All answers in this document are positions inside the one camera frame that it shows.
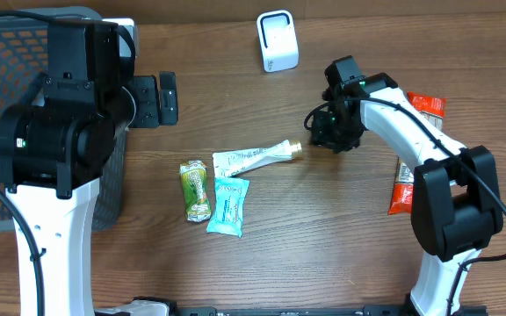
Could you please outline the spaghetti pack red ends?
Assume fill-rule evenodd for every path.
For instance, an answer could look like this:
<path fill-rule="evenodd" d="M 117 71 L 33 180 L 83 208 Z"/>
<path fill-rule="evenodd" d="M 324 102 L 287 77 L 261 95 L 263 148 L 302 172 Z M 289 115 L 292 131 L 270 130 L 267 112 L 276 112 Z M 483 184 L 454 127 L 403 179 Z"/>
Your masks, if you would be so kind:
<path fill-rule="evenodd" d="M 408 93 L 408 101 L 437 129 L 441 130 L 445 118 L 446 99 L 430 97 L 415 92 Z M 388 210 L 389 215 L 411 213 L 414 191 L 414 177 L 407 164 L 398 159 L 393 194 Z"/>

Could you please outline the white tube gold cap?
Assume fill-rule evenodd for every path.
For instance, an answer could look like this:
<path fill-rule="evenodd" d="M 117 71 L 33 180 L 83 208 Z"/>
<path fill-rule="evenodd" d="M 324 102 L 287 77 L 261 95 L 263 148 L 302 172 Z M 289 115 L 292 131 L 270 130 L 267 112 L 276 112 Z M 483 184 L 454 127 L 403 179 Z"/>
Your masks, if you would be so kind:
<path fill-rule="evenodd" d="M 298 140 L 283 140 L 272 147 L 258 147 L 213 153 L 215 178 L 232 177 L 276 162 L 288 162 L 302 156 Z"/>

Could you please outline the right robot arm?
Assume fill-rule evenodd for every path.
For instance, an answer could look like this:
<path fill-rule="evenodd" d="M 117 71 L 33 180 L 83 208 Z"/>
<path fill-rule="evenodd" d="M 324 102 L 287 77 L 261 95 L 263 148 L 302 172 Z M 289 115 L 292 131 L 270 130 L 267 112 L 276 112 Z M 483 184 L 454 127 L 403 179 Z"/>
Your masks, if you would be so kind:
<path fill-rule="evenodd" d="M 502 231 L 503 211 L 495 158 L 484 147 L 451 139 L 408 101 L 385 73 L 365 76 L 352 56 L 324 71 L 324 104 L 304 125 L 316 146 L 338 154 L 376 133 L 413 176 L 411 226 L 423 248 L 416 285 L 400 315 L 484 315 L 484 307 L 459 302 L 468 271 Z"/>

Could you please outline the teal wipes packet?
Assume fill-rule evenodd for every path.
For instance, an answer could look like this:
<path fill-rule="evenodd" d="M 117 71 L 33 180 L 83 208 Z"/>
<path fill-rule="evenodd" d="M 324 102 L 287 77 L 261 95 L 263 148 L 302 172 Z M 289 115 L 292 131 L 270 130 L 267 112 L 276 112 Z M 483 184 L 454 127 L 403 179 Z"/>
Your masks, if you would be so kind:
<path fill-rule="evenodd" d="M 206 231 L 242 237 L 244 204 L 249 180 L 222 177 L 214 182 L 215 209 Z"/>

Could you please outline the green snack packet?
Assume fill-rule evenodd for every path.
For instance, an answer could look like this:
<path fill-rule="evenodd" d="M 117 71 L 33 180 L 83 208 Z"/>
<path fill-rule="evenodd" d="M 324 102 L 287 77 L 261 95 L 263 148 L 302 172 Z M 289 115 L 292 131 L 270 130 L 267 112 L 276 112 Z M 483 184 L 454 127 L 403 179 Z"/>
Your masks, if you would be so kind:
<path fill-rule="evenodd" d="M 179 175 L 186 219 L 194 223 L 210 219 L 212 211 L 206 194 L 206 165 L 200 160 L 182 163 Z"/>

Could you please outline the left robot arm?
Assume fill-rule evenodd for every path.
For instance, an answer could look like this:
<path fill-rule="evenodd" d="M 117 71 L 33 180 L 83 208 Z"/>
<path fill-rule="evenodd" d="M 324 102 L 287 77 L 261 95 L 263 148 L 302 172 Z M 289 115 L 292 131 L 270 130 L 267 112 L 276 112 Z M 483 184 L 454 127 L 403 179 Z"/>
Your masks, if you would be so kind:
<path fill-rule="evenodd" d="M 134 73 L 138 31 L 129 18 L 53 19 L 42 104 L 0 116 L 0 183 L 18 247 L 24 315 L 94 315 L 92 221 L 100 179 L 129 128 L 173 126 L 171 72 Z"/>

